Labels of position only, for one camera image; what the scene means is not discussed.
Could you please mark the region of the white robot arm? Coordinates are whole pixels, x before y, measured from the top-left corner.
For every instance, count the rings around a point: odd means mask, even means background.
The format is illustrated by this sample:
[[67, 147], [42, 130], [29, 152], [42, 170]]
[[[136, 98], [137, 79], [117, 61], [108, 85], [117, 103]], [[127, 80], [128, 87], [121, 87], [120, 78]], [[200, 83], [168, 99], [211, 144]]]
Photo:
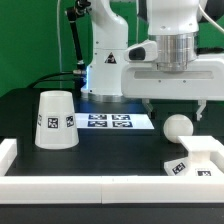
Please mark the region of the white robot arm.
[[110, 0], [90, 0], [93, 59], [83, 94], [96, 101], [139, 98], [196, 100], [197, 115], [208, 101], [224, 101], [224, 53], [197, 52], [198, 23], [208, 0], [136, 0], [149, 24], [148, 38], [128, 44], [128, 24]]

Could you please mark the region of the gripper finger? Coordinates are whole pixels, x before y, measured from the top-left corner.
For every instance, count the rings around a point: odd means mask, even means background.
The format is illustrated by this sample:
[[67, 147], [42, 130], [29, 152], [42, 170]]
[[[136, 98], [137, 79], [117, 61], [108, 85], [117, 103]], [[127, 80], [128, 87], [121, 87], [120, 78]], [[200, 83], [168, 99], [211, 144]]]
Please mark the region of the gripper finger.
[[196, 119], [198, 121], [201, 120], [202, 118], [202, 112], [204, 111], [204, 109], [206, 108], [207, 106], [207, 101], [206, 100], [199, 100], [198, 101], [198, 109], [196, 111]]
[[147, 111], [147, 115], [149, 118], [154, 118], [155, 117], [155, 112], [154, 112], [154, 107], [151, 104], [151, 101], [149, 99], [143, 99], [142, 104]]

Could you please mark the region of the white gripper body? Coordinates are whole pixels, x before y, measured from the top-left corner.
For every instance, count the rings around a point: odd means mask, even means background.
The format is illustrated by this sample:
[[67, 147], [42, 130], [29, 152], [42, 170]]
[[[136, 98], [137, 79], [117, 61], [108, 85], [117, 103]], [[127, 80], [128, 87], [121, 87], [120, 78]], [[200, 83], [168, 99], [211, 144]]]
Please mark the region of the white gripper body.
[[122, 71], [121, 90], [127, 98], [223, 101], [224, 54], [199, 55], [182, 72], [129, 63]]

